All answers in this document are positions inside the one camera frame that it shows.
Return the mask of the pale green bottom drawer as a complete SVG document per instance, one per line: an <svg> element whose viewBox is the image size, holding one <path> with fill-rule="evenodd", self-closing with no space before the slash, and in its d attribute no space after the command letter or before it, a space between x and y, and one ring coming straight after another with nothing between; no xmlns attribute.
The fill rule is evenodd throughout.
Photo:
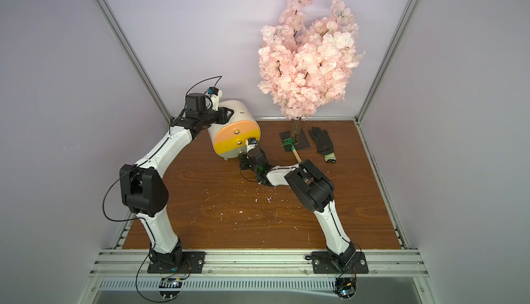
<svg viewBox="0 0 530 304"><path fill-rule="evenodd" d="M234 159L238 158L241 154L246 154L248 152L248 145L237 145L235 149L227 150L219 154L223 159Z"/></svg>

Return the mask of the yellow drawer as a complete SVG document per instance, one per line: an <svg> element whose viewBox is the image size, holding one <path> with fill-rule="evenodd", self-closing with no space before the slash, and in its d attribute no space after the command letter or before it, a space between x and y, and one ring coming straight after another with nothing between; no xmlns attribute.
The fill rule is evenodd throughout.
<svg viewBox="0 0 530 304"><path fill-rule="evenodd" d="M237 145L246 145L248 138L256 138L259 140L261 138L261 130L256 129L249 132L240 131L238 134L235 133L235 130L229 130L224 134L218 132L213 140L213 148L216 154L219 155L221 152L235 149Z"/></svg>

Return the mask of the cream round drawer cabinet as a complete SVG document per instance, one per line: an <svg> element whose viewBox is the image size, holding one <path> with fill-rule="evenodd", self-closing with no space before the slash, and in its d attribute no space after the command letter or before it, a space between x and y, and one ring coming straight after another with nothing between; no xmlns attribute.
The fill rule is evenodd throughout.
<svg viewBox="0 0 530 304"><path fill-rule="evenodd" d="M255 121L251 113L248 111L247 107L241 101L237 101L237 100L223 101L219 104L219 106L227 107L227 108L234 110L234 115L230 118L230 121L228 123L233 123L233 122L242 121L242 120ZM213 145L213 138L212 138L211 132L212 130L210 130L209 128L208 134L211 138L211 142Z"/></svg>

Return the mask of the orange top drawer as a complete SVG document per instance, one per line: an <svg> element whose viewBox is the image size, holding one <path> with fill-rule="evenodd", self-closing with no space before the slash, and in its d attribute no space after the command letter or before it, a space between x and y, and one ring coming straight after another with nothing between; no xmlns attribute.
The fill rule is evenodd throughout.
<svg viewBox="0 0 530 304"><path fill-rule="evenodd" d="M211 126L213 143L218 144L225 141L245 142L248 138L261 138L261 130L258 123L250 120L236 121L220 126Z"/></svg>

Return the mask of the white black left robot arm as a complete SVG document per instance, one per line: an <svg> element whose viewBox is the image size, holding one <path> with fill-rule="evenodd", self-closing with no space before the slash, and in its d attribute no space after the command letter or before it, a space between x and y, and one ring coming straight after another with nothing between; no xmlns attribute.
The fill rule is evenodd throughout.
<svg viewBox="0 0 530 304"><path fill-rule="evenodd" d="M167 214L169 193L163 176L202 130L225 126L238 114L240 107L220 103L221 95L213 89L187 94L183 110L169 123L161 141L137 163L125 164L120 170L122 203L144 226L150 239L148 258L156 268L176 271L184 264L181 241Z"/></svg>

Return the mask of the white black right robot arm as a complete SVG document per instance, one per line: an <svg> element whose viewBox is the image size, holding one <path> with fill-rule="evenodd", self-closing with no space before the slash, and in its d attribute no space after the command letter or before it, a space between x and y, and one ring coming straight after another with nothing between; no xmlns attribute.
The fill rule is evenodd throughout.
<svg viewBox="0 0 530 304"><path fill-rule="evenodd" d="M272 166L260 147L240 153L238 159L240 169L251 170L260 185L290 187L300 203L316 216L335 269L343 272L356 263L355 246L336 210L334 184L314 163L303 160L293 166Z"/></svg>

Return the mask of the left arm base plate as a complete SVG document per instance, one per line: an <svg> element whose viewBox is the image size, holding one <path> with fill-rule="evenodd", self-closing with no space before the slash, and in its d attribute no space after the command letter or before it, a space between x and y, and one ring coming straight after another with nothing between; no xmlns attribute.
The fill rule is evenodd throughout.
<svg viewBox="0 0 530 304"><path fill-rule="evenodd" d="M205 256L201 251L151 252L147 271L149 274L201 274Z"/></svg>

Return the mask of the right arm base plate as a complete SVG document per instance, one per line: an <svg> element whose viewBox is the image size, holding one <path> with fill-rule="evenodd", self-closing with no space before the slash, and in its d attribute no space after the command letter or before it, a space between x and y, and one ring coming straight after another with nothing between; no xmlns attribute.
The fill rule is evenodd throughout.
<svg viewBox="0 0 530 304"><path fill-rule="evenodd" d="M325 251L315 251L305 256L311 261L314 274L368 274L369 267L365 254L356 251L353 254L345 253L337 256Z"/></svg>

